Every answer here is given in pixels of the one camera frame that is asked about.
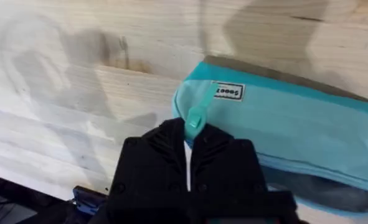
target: wood grain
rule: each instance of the wood grain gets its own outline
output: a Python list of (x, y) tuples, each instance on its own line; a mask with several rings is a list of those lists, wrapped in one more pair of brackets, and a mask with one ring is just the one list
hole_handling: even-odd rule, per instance
[(171, 117), (206, 55), (368, 98), (368, 0), (1, 0), (0, 177), (106, 193), (124, 139)]

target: wooden surface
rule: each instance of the wooden surface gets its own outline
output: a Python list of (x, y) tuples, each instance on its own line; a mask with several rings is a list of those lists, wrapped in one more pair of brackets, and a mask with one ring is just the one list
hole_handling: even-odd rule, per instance
[(124, 139), (171, 117), (205, 55), (368, 98), (368, 0), (0, 0), (0, 177), (107, 193)]

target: teal pencil case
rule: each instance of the teal pencil case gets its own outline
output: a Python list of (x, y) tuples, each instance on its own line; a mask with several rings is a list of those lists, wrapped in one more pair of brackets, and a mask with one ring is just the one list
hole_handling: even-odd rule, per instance
[(211, 83), (207, 122), (253, 142), (270, 188), (331, 213), (368, 214), (368, 102), (202, 62), (177, 89), (174, 116), (186, 119)]

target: fabric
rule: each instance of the fabric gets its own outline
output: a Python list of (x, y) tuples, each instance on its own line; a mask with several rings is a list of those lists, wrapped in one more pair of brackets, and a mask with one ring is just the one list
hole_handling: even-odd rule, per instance
[(368, 191), (368, 103), (200, 63), (177, 89), (174, 115), (185, 119), (211, 82), (222, 93), (207, 122), (253, 141), (261, 165)]

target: teal zipper pull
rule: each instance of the teal zipper pull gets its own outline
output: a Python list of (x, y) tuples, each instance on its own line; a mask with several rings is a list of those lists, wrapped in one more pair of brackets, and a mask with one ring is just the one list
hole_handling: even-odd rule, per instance
[(185, 138), (193, 140), (203, 130), (207, 121), (207, 107), (213, 100), (217, 91), (218, 83), (212, 83), (206, 91), (201, 103), (189, 109), (188, 117), (185, 121)]

